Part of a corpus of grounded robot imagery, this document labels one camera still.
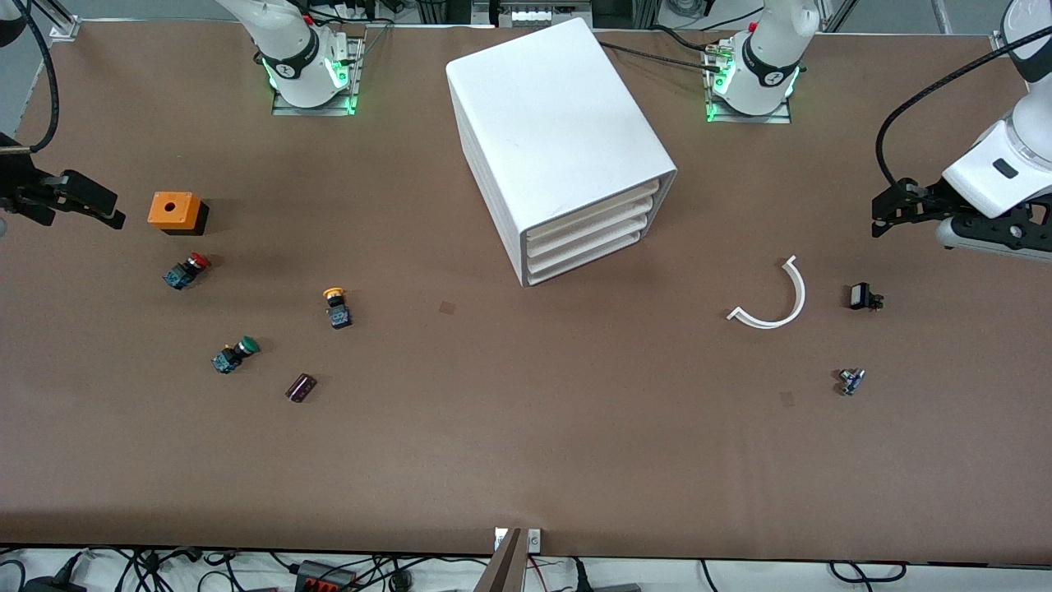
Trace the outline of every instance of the curved white handle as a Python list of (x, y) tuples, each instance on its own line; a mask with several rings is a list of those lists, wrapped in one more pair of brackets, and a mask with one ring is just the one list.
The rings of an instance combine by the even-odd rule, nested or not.
[(727, 315), (727, 321), (737, 319), (737, 321), (754, 329), (777, 329), (796, 319), (796, 315), (804, 310), (804, 299), (805, 295), (807, 295), (807, 291), (804, 288), (804, 275), (800, 274), (800, 269), (792, 264), (795, 260), (796, 256), (793, 254), (792, 257), (789, 257), (789, 260), (786, 261), (784, 265), (782, 265), (782, 268), (789, 273), (789, 278), (792, 279), (792, 284), (796, 287), (796, 304), (793, 305), (792, 312), (789, 313), (789, 317), (782, 321), (760, 321), (758, 319), (743, 311), (742, 307), (737, 307), (729, 315)]

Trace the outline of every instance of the red wire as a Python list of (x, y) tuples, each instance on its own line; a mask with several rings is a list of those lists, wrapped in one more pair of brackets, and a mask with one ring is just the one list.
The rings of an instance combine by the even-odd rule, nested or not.
[(544, 583), (544, 574), (541, 573), (541, 566), (537, 565), (537, 559), (533, 557), (529, 558), (529, 563), (533, 564), (533, 573), (537, 574), (537, 578), (541, 581), (542, 592), (548, 592), (548, 585)]

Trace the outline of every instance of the orange box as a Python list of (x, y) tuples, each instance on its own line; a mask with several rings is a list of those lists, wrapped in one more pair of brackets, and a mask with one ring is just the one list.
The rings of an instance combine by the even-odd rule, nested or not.
[(189, 191), (159, 190), (154, 193), (146, 221), (170, 234), (204, 233), (208, 205)]

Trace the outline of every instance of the white rectangular box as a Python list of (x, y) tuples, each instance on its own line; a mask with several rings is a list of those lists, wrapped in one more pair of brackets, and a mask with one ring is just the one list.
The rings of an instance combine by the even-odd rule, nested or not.
[(449, 62), (464, 156), (523, 285), (638, 242), (675, 165), (573, 19)]

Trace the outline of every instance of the brown table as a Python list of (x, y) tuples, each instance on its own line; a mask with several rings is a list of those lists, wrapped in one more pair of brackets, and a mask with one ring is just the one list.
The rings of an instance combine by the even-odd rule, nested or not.
[[(443, 68), (515, 35), (389, 33), (339, 119), (271, 117), (237, 24), (56, 46), (37, 162), (114, 188), (128, 223), (8, 216), (0, 539), (482, 553), (518, 525), (548, 554), (1052, 560), (1052, 267), (944, 250), (932, 224), (869, 237), (877, 126), (985, 38), (820, 37), (791, 125), (707, 124), (695, 72), (614, 56), (679, 177), (641, 244), (523, 288)], [(893, 170), (934, 180), (1021, 93), (999, 60), (926, 99)], [(204, 198), (206, 236), (147, 225), (158, 189)], [(190, 249), (220, 264), (179, 292), (161, 274)], [(724, 319), (785, 314), (793, 253), (800, 319)], [(883, 312), (845, 308), (857, 281)], [(263, 353), (217, 374), (243, 334)]]

